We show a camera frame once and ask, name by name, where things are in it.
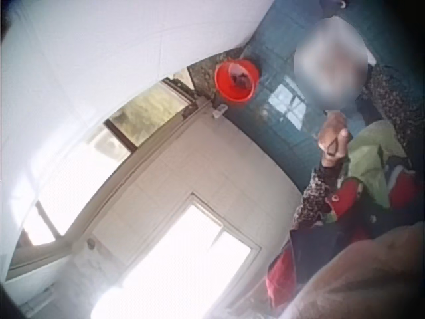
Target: red fabric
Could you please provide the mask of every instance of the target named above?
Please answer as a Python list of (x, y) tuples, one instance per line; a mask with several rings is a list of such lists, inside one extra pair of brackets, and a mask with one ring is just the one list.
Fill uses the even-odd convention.
[(412, 201), (420, 191), (414, 180), (414, 174), (406, 171), (399, 173), (394, 187), (390, 191), (390, 205), (392, 208), (403, 208)]
[(326, 197), (326, 202), (340, 219), (356, 202), (360, 183), (356, 179), (347, 179), (334, 194)]
[(267, 293), (272, 308), (289, 302), (296, 290), (296, 274), (292, 258), (292, 246), (288, 243), (266, 277)]
[(370, 239), (370, 237), (362, 227), (358, 226), (353, 232), (350, 243), (352, 244), (356, 241), (364, 241), (365, 239)]

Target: bright window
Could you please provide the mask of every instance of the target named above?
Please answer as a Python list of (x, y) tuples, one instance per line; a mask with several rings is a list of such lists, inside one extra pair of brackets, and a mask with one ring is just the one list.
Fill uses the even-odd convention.
[(120, 108), (110, 120), (139, 146), (188, 104), (166, 84), (159, 82)]
[(47, 244), (55, 240), (52, 232), (39, 215), (35, 206), (33, 206), (25, 219), (24, 230), (27, 232), (32, 245)]
[(46, 214), (61, 235), (129, 154), (105, 126), (98, 127), (73, 149), (39, 196)]
[(270, 95), (268, 102), (281, 112), (282, 115), (286, 116), (298, 130), (302, 129), (307, 107), (303, 101), (301, 91), (299, 91), (299, 88), (289, 77), (284, 77), (284, 83), (279, 84), (276, 90)]
[(122, 288), (103, 295), (92, 319), (202, 318), (250, 251), (223, 225), (191, 205)]

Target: patterned clothing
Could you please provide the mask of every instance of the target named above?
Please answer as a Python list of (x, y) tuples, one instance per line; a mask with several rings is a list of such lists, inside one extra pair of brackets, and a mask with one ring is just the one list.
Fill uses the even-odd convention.
[[(408, 157), (418, 159), (418, 166), (421, 167), (423, 148), (419, 152), (416, 148), (420, 148), (420, 144), (423, 147), (423, 101), (413, 96), (400, 80), (399, 74), (390, 67), (377, 64), (371, 70), (359, 100), (371, 102), (382, 117), (391, 122)], [(293, 229), (312, 227), (323, 214), (330, 212), (331, 208), (325, 198), (337, 189), (341, 167), (341, 164), (333, 168), (320, 165), (314, 169), (310, 183), (303, 193), (302, 205), (294, 214)]]

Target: white tile wall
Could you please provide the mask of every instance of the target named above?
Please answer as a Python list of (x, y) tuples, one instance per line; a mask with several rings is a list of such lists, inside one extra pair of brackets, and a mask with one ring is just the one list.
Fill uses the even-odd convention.
[(57, 298), (37, 319), (87, 318), (98, 297), (139, 256), (147, 236), (192, 192), (262, 248), (232, 293), (264, 276), (301, 194), (253, 141), (227, 119), (213, 120), (211, 113), (210, 108), (203, 111), (148, 168), (136, 173), (139, 177), (94, 229), (96, 249), (84, 247), (68, 264), (56, 285)]
[(94, 234), (128, 265), (149, 233), (193, 192), (262, 250), (237, 289), (281, 248), (301, 194), (283, 171), (226, 118), (208, 108), (120, 197)]
[(54, 284), (68, 260), (69, 257), (58, 259), (49, 265), (9, 280), (5, 282), (5, 290), (16, 305), (20, 306)]
[(248, 40), (272, 1), (13, 1), (1, 43), (1, 281), (70, 148), (165, 75)]

